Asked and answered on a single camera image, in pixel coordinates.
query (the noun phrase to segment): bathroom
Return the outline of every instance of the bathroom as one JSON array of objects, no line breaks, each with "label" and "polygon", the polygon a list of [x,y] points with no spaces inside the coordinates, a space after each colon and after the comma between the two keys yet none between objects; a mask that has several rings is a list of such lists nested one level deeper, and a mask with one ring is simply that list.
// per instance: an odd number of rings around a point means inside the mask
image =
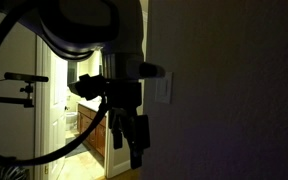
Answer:
[{"label": "bathroom", "polygon": [[[95,51],[85,61],[68,62],[68,84],[78,80],[84,74],[95,76],[99,74],[101,63],[101,52]],[[70,92],[67,88],[66,105],[66,143],[72,141],[79,135],[77,121],[78,104],[86,102],[85,98]],[[93,104],[99,104],[99,98],[91,100]],[[74,179],[98,179],[104,176],[104,157],[95,148],[83,143],[65,158],[64,167],[60,173],[59,180]]]}]

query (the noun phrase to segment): tiled floor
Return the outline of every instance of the tiled floor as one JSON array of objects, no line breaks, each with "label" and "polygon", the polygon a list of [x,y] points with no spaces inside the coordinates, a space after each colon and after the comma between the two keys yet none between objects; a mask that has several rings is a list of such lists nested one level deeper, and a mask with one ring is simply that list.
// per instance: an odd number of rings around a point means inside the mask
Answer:
[{"label": "tiled floor", "polygon": [[[74,137],[77,131],[67,131],[66,138]],[[94,180],[104,175],[104,158],[94,149],[65,159],[58,180]]]},{"label": "tiled floor", "polygon": [[140,169],[128,170],[120,175],[113,178],[106,179],[105,177],[98,178],[97,180],[139,180]]}]

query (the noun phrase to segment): door frame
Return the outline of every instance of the door frame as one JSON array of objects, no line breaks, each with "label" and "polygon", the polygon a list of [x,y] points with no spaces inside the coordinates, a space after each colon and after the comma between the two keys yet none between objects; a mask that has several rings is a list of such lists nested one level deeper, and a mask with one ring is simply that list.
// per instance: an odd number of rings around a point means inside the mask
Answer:
[{"label": "door frame", "polygon": [[[49,47],[47,44],[38,36],[36,36],[36,75],[45,76],[46,60],[49,60]],[[50,125],[45,122],[47,119],[47,106],[45,105],[45,94],[44,89],[46,88],[45,83],[37,82],[35,87],[35,147],[34,157],[40,157],[48,152],[49,144],[48,139],[50,136]],[[48,179],[48,175],[45,171],[48,171],[48,164],[38,165],[34,167],[33,177],[36,180]]]},{"label": "door frame", "polygon": [[[36,75],[43,75],[43,40],[36,36]],[[42,104],[43,102],[43,84],[36,83],[35,87],[35,147],[34,147],[34,156],[40,157],[44,153],[43,148],[43,139],[44,131],[43,131],[43,114],[42,114]],[[34,167],[34,179],[43,180],[43,168],[44,166],[35,166]]]}]

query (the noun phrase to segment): wall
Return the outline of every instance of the wall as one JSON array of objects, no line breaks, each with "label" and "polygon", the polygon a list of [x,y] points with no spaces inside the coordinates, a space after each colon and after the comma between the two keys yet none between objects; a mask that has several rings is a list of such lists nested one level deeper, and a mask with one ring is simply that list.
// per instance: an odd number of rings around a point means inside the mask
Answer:
[{"label": "wall", "polygon": [[[0,79],[5,72],[35,74],[36,36],[17,24],[0,47]],[[26,83],[0,82],[0,96],[26,98],[19,90]],[[0,103],[0,153],[33,158],[34,108]]]},{"label": "wall", "polygon": [[[78,62],[78,77],[84,74],[90,76],[96,76],[99,74],[99,63],[101,61],[101,53],[99,51],[94,52],[94,54],[87,60]],[[68,89],[67,106],[69,107],[68,112],[77,111],[78,101],[85,100],[73,93]]]},{"label": "wall", "polygon": [[147,61],[142,179],[288,179],[288,1],[151,0]]}]

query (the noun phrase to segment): light switch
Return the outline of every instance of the light switch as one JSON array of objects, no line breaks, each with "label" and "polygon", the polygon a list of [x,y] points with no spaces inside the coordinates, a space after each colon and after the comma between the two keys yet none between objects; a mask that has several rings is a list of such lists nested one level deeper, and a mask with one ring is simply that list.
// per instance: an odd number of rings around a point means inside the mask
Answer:
[{"label": "light switch", "polygon": [[155,101],[171,103],[173,73],[166,72],[164,78],[156,80]]}]

